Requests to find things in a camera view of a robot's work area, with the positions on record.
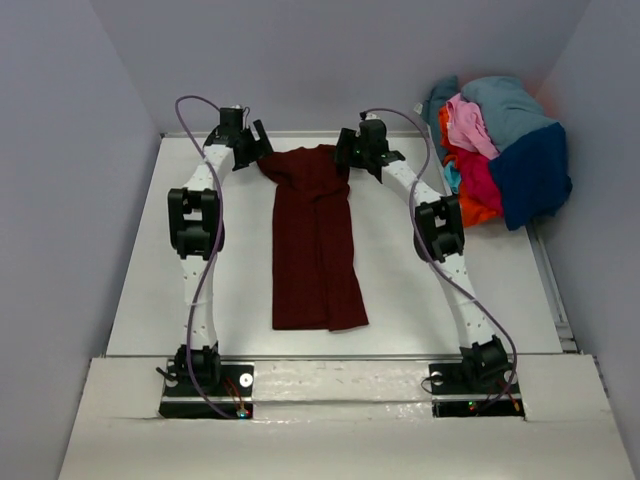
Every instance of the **cable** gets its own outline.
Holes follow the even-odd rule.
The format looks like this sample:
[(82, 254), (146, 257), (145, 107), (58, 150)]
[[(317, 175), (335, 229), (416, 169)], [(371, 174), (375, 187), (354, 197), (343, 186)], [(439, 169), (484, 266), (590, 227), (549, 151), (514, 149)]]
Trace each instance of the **cable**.
[(244, 107), (242, 109), (242, 113), (244, 113), (244, 128), (249, 126), (249, 113), (251, 112), (251, 107)]
[(240, 392), (238, 391), (238, 387), (236, 387), (236, 384), (233, 383), (233, 380), (231, 380), (229, 377), (226, 378), (226, 385), (231, 388), (231, 391), (235, 394), (236, 397), (238, 397), (238, 401), (240, 402), (240, 408), (244, 410), (244, 399), (242, 398), (242, 395), (240, 395)]
[(424, 175), (424, 172), (427, 170), (427, 166), (429, 165), (429, 161), (431, 160), (431, 144), (429, 143), (429, 135), (411, 117), (409, 117), (408, 115), (406, 115), (406, 114), (404, 114), (404, 113), (402, 113), (402, 112), (400, 112), (398, 110), (394, 110), (394, 109), (391, 109), (391, 108), (371, 108), (369, 110), (365, 110), (365, 113), (373, 113), (373, 112), (395, 113), (396, 115), (399, 115), (399, 116), (403, 117), (405, 120), (408, 120), (411, 124), (413, 124), (414, 127), (416, 127), (418, 129), (418, 132), (420, 132), (420, 135), (424, 139), (424, 142), (425, 142), (425, 144), (427, 146), (427, 159), (425, 160), (424, 164), (422, 165), (422, 168), (420, 169), (420, 171), (416, 175), (416, 179), (413, 182), (413, 185), (411, 185), (411, 191), (409, 193), (409, 216), (411, 217), (411, 224), (413, 225), (413, 231), (415, 232), (416, 238), (418, 239), (418, 244), (420, 245), (420, 249), (424, 253), (425, 258), (429, 261), (429, 265), (431, 265), (431, 268), (438, 275), (440, 275), (440, 277), (442, 277), (449, 285), (454, 287), (462, 295), (464, 295), (468, 300), (470, 300), (472, 303), (474, 303), (476, 305), (476, 307), (478, 307), (478, 309), (487, 316), (487, 318), (491, 321), (491, 323), (493, 323), (496, 326), (496, 328), (498, 330), (500, 330), (500, 332), (504, 335), (504, 337), (509, 342), (509, 345), (511, 346), (511, 351), (513, 352), (513, 364), (512, 364), (512, 367), (511, 367), (511, 375), (509, 376), (509, 380), (507, 381), (506, 386), (502, 389), (502, 391), (495, 398), (493, 398), (487, 404), (485, 404), (485, 405), (483, 405), (481, 407), (481, 411), (485, 410), (485, 409), (489, 408), (491, 405), (495, 404), (504, 395), (506, 395), (507, 392), (509, 392), (509, 390), (511, 389), (511, 387), (515, 383), (516, 368), (518, 367), (518, 352), (516, 350), (516, 345), (513, 342), (513, 339), (511, 338), (511, 335), (509, 335), (509, 333), (505, 330), (505, 328), (502, 326), (502, 324), (498, 320), (496, 320), (496, 318), (491, 314), (491, 312), (489, 312), (489, 310), (487, 310), (487, 308), (475, 296), (473, 296), (471, 293), (467, 292), (455, 280), (449, 278), (446, 275), (446, 273), (443, 271), (442, 267), (440, 267), (440, 265), (438, 265), (438, 263), (429, 254), (429, 250), (427, 250), (427, 246), (425, 245), (424, 240), (422, 239), (422, 235), (420, 235), (420, 231), (418, 230), (418, 224), (416, 223), (416, 219), (414, 217), (413, 212), (415, 210), (415, 191), (416, 191), (416, 187), (418, 186), (418, 183), (420, 183), (420, 179), (422, 178), (422, 175)]
[[(500, 385), (501, 387), (505, 386), (505, 383), (502, 380), (498, 380), (498, 385)], [(509, 400), (511, 400), (511, 403), (513, 404), (513, 408), (515, 409), (516, 412), (520, 411), (520, 405), (518, 404), (518, 401), (513, 398), (513, 395), (511, 395), (511, 391), (507, 391), (507, 395), (509, 395)]]
[(433, 395), (433, 392), (432, 392), (431, 390), (429, 390), (427, 387), (425, 387), (425, 386), (424, 386), (424, 382), (427, 382), (427, 381), (429, 381), (429, 382), (430, 382), (430, 381), (431, 381), (431, 377), (427, 377), (427, 378), (423, 379), (423, 380), (420, 382), (420, 388), (422, 388), (422, 389), (423, 389), (425, 392), (427, 392), (429, 395)]
[(222, 382), (222, 384), (224, 386), (224, 389), (227, 391), (227, 395), (229, 395), (231, 400), (233, 400), (233, 405), (236, 407), (236, 411), (238, 411), (242, 408), (242, 404), (240, 403), (242, 401), (242, 398), (239, 398), (239, 400), (236, 401), (235, 393), (233, 392), (233, 390), (230, 387), (230, 384), (226, 380), (228, 379), (225, 379), (225, 381)]
[(222, 207), (223, 205), (222, 205), (222, 188), (220, 186), (220, 179), (218, 178), (218, 174), (213, 168), (213, 165), (211, 165), (209, 160), (207, 160), (207, 155), (204, 153), (204, 150), (202, 149), (202, 147), (198, 145), (198, 142), (194, 138), (193, 133), (191, 133), (191, 130), (189, 130), (189, 127), (187, 127), (187, 124), (185, 123), (184, 119), (182, 118), (182, 114), (180, 113), (180, 103), (187, 99), (200, 100), (208, 105), (211, 105), (216, 110), (220, 111), (217, 105), (215, 105), (213, 102), (211, 102), (210, 100), (207, 100), (204, 97), (200, 97), (198, 95), (184, 95), (176, 100), (176, 103), (174, 106), (176, 111), (176, 116), (178, 117), (178, 121), (180, 122), (180, 125), (182, 125), (182, 128), (184, 128), (184, 131), (187, 134), (187, 137), (189, 137), (189, 140), (191, 140), (191, 143), (193, 143), (194, 147), (196, 147), (196, 150), (198, 150), (198, 153), (202, 157), (202, 160), (207, 165), (207, 167), (209, 167), (209, 170), (211, 171), (211, 175), (213, 176), (213, 183), (216, 186), (216, 191), (218, 192), (218, 198), (220, 199), (218, 229), (216, 232), (215, 241), (213, 242), (213, 250), (211, 252), (211, 256), (209, 257), (209, 260), (207, 261), (207, 265), (204, 268), (204, 272), (200, 277), (200, 281), (198, 282), (198, 286), (196, 287), (196, 292), (193, 295), (191, 306), (189, 307), (189, 319), (187, 320), (187, 370), (189, 371), (189, 378), (191, 379), (191, 383), (193, 383), (193, 388), (196, 389), (196, 392), (198, 392), (198, 395), (202, 397), (205, 403), (209, 405), (209, 407), (211, 407), (211, 409), (214, 412), (216, 412), (218, 415), (220, 415), (222, 418), (232, 419), (234, 418), (233, 416), (222, 411), (215, 403), (209, 400), (209, 397), (207, 397), (207, 394), (204, 392), (204, 390), (202, 390), (202, 387), (198, 383), (198, 379), (193, 373), (193, 362), (191, 359), (191, 330), (193, 326), (193, 315), (196, 311), (196, 304), (198, 303), (198, 299), (200, 298), (200, 292), (202, 291), (202, 287), (204, 286), (205, 279), (209, 274), (209, 270), (211, 269), (211, 265), (213, 264), (213, 261), (218, 255), (218, 248), (220, 247), (220, 240), (222, 238), (222, 214), (223, 214)]

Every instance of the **white table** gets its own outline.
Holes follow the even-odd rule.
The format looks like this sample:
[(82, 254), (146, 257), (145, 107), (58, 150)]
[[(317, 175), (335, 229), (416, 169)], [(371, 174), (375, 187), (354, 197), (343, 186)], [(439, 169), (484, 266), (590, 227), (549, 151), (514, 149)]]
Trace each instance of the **white table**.
[(416, 361), (259, 361), (255, 420), (164, 420), (165, 362), (93, 360), (60, 480), (633, 479), (588, 356), (522, 357), (527, 421), (434, 419)]
[[(271, 135), (273, 147), (335, 144), (336, 137)], [(390, 138), (418, 170), (420, 138)], [(442, 191), (434, 161), (426, 179)], [(118, 306), (109, 356), (169, 356), (185, 320), (182, 271), (169, 242), (167, 192), (191, 176), (198, 155), (186, 138), (165, 138)], [(428, 357), (459, 353), (451, 312), (431, 269), (413, 249), (407, 206), (363, 171), (352, 171), (349, 203), (355, 269), (370, 325), (353, 331), (271, 328), (271, 218), (275, 185), (256, 165), (223, 185), (226, 243), (214, 276), (221, 353), (238, 357)], [(513, 336), (521, 353), (562, 351), (529, 237), (500, 222), (465, 231), (469, 275), (478, 297)]]

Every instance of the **navy blue cloth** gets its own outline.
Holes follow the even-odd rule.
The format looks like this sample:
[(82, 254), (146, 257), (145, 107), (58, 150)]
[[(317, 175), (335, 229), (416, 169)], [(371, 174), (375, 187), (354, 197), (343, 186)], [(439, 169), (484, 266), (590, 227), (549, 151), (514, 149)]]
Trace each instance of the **navy blue cloth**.
[(440, 131), (440, 122), (438, 120), (438, 112), (445, 106), (447, 100), (460, 93), (460, 87), (458, 86), (458, 77), (451, 75), (450, 77), (443, 78), (429, 93), (429, 97), (422, 104), (422, 119), (427, 122), (431, 129), (431, 138), (433, 144), (436, 147), (436, 153), (440, 158), (440, 163), (444, 161), (444, 157), (447, 156), (447, 149), (441, 144), (442, 132)]
[(572, 189), (564, 128), (554, 123), (528, 133), (490, 161), (489, 170), (502, 194), (509, 230), (533, 217), (555, 214)]

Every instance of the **orange cloth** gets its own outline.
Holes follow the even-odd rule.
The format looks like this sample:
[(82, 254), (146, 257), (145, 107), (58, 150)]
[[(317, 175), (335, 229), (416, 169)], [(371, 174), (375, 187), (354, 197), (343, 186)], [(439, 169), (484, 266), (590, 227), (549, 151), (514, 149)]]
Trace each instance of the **orange cloth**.
[[(444, 148), (450, 153), (444, 158), (443, 164), (446, 165), (449, 162), (454, 162), (454, 166), (458, 167), (458, 156), (454, 153), (455, 148), (449, 143), (449, 135), (447, 130), (447, 123), (449, 122), (449, 112), (447, 112), (447, 106), (445, 105), (438, 111), (438, 122), (440, 123), (440, 131), (442, 132), (442, 141), (440, 142)], [(460, 210), (462, 212), (462, 226), (464, 228), (473, 227), (479, 225), (492, 218), (499, 217), (500, 213), (483, 205), (477, 200), (469, 196), (467, 188), (464, 186), (464, 182), (460, 182), (458, 187), (458, 202), (460, 202)]]
[(462, 212), (462, 226), (465, 228), (479, 225), (492, 218), (499, 217), (500, 214), (469, 196), (464, 182), (460, 182), (458, 187), (458, 201)]

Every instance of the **white tabletop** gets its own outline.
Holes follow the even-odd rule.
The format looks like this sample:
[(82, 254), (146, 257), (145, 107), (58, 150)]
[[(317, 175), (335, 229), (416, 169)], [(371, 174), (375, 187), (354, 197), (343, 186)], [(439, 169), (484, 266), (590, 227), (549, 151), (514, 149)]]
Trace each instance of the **white tabletop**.
[[(335, 144), (335, 137), (272, 136), (277, 151)], [(425, 158), (419, 138), (390, 138), (414, 170)], [(184, 339), (180, 261), (169, 242), (167, 192), (198, 163), (188, 139), (165, 138), (140, 222), (108, 355), (173, 355)], [(426, 181), (442, 191), (437, 166)], [(214, 276), (215, 325), (227, 356), (377, 357), (459, 353), (451, 312), (434, 273), (414, 249), (407, 206), (363, 171), (352, 171), (349, 203), (355, 269), (370, 325), (353, 331), (271, 328), (271, 218), (275, 185), (256, 165), (223, 185), (226, 242)], [(467, 269), (478, 297), (522, 353), (561, 352), (529, 237), (501, 222), (465, 231)]]

